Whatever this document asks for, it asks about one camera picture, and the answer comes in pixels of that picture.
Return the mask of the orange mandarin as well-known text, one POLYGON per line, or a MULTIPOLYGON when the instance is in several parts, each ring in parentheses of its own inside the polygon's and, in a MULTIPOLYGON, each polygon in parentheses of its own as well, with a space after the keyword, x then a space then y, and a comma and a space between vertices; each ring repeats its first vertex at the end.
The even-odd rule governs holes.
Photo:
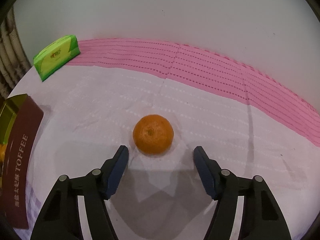
POLYGON ((174 130, 171 123, 161 115, 142 117, 136 123, 132 137, 136 147, 145 154, 163 154, 172 145, 174 130))

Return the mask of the yellow-orange mandarin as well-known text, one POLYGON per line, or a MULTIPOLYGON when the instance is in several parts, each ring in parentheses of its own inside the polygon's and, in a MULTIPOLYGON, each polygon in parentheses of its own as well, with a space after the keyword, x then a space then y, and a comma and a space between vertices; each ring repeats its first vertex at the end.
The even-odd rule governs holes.
POLYGON ((6 149, 7 149, 7 145, 4 144, 4 145, 0 145, 0 158, 1 158, 1 162, 3 163, 4 160, 5 160, 5 152, 6 152, 6 149))

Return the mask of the pink purple checked tablecloth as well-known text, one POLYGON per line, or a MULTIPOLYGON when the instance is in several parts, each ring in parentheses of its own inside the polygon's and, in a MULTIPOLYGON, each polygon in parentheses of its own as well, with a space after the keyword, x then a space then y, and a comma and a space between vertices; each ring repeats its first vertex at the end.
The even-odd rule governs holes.
POLYGON ((58 176, 86 175, 126 145, 128 167, 106 203, 120 239, 203 239, 215 202, 193 150, 235 175, 262 176, 301 239, 319 213, 319 113, 252 67, 199 48, 138 39, 79 42, 80 55, 41 81, 31 68, 12 91, 44 117, 26 188, 33 226, 58 176), (157 114, 174 130, 163 154, 145 154, 132 133, 157 114))

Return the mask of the gold rectangular tin tray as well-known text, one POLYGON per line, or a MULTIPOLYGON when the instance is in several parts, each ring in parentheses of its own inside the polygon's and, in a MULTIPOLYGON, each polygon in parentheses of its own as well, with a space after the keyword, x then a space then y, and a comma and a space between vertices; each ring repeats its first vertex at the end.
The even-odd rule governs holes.
POLYGON ((1 215, 18 229, 28 229, 26 208, 27 171, 43 110, 28 94, 7 98, 1 106, 1 215))

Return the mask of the green tissue box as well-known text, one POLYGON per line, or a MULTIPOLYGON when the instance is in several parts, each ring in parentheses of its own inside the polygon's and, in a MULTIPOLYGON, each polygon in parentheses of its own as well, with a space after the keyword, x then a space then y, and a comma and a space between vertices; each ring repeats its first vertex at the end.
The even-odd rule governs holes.
POLYGON ((41 81, 44 81, 79 54, 80 49, 76 36, 65 35, 35 55, 33 64, 41 81))

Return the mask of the beige pleated curtain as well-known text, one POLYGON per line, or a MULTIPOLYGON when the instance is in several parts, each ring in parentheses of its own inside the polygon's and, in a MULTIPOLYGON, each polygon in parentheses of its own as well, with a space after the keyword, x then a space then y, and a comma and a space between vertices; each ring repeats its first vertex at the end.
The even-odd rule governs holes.
POLYGON ((0 57, 1 100, 4 100, 31 68, 18 35, 13 9, 1 23, 0 57))

